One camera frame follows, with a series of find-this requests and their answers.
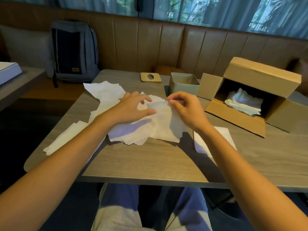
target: table surface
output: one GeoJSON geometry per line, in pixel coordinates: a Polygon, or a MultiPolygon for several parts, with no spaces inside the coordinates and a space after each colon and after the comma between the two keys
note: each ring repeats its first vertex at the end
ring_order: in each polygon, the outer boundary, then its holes
{"type": "Polygon", "coordinates": [[[21,70],[21,74],[0,85],[0,111],[10,106],[47,76],[44,69],[21,67],[21,70]]]}
{"type": "MultiPolygon", "coordinates": [[[[169,76],[161,76],[161,83],[141,82],[140,74],[102,70],[93,82],[107,80],[119,83],[126,92],[144,92],[165,98],[164,86],[169,76]]],[[[199,98],[203,108],[209,100],[199,98]]],[[[90,111],[99,101],[84,92],[63,116],[48,136],[31,154],[24,165],[29,171],[48,156],[43,149],[73,122],[88,122],[90,111]]],[[[286,133],[266,124],[266,138],[256,136],[240,127],[206,113],[214,126],[229,129],[237,150],[253,167],[283,191],[308,192],[308,124],[297,127],[296,133],[286,133]]],[[[180,143],[148,138],[142,146],[127,146],[106,139],[78,181],[195,186],[228,188],[214,160],[194,149],[192,130],[184,132],[180,143]]]]}

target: backpack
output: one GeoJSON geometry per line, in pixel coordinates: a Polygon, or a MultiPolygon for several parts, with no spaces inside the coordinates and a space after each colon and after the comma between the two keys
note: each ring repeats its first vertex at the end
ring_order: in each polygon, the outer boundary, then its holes
{"type": "Polygon", "coordinates": [[[86,23],[54,21],[51,26],[56,69],[53,76],[69,82],[90,83],[99,70],[95,31],[86,23]]]}

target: wooden coaster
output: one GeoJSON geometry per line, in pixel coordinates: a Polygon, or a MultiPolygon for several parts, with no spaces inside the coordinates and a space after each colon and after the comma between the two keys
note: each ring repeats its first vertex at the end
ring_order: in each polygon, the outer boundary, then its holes
{"type": "Polygon", "coordinates": [[[161,82],[159,73],[140,73],[142,82],[161,82]]]}

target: stack of tissues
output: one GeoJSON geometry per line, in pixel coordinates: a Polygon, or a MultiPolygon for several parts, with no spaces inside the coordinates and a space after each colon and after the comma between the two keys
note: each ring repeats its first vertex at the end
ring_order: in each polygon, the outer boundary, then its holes
{"type": "Polygon", "coordinates": [[[225,100],[226,105],[249,116],[260,115],[262,102],[263,99],[252,97],[241,88],[237,92],[230,92],[225,100]]]}
{"type": "MultiPolygon", "coordinates": [[[[56,140],[44,149],[47,155],[51,155],[61,146],[75,137],[79,132],[87,127],[96,116],[112,108],[120,102],[125,95],[124,89],[119,84],[112,84],[107,81],[102,83],[84,83],[84,88],[100,101],[97,110],[90,113],[88,123],[79,121],[73,123],[66,131],[59,135],[56,140]]],[[[183,132],[187,131],[186,126],[180,119],[177,111],[169,105],[163,98],[149,95],[152,102],[144,101],[139,103],[138,110],[147,108],[156,109],[156,114],[144,117],[129,124],[119,124],[108,133],[111,142],[120,141],[127,145],[142,145],[151,137],[171,142],[180,142],[183,132]]]]}

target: cardboard box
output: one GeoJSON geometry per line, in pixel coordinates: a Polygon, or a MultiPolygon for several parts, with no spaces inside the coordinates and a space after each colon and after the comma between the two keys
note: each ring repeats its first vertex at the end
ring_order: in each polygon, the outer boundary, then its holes
{"type": "Polygon", "coordinates": [[[300,83],[299,74],[234,57],[223,77],[202,75],[197,95],[212,100],[206,112],[265,137],[265,122],[290,131],[297,119],[302,118],[298,112],[307,115],[307,106],[302,104],[305,102],[298,103],[298,96],[293,95],[300,83]],[[261,115],[249,116],[224,103],[229,92],[239,88],[264,100],[261,115]]]}

